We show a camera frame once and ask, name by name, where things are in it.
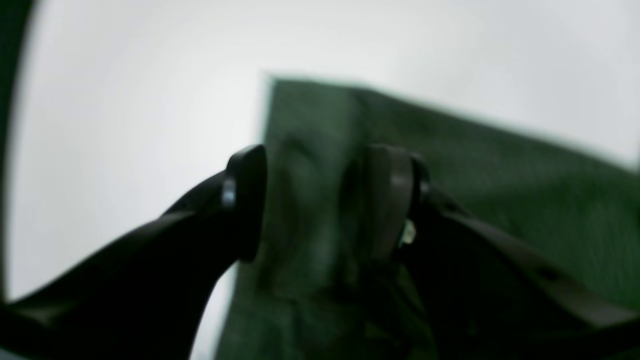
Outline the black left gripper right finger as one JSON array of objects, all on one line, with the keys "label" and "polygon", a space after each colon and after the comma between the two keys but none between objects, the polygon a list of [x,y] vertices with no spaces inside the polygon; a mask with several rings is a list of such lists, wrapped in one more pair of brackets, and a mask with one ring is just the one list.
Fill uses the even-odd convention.
[{"label": "black left gripper right finger", "polygon": [[418,153],[374,144],[345,171],[358,257],[379,279],[405,270],[439,360],[639,358],[639,313],[590,291],[435,187]]}]

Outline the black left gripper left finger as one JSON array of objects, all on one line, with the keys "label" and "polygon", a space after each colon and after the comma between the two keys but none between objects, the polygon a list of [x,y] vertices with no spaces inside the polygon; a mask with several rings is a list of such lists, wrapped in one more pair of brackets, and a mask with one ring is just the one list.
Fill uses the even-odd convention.
[{"label": "black left gripper left finger", "polygon": [[24,360],[187,360],[218,280],[258,253],[263,145],[242,149],[165,213],[1,308],[1,350]]}]

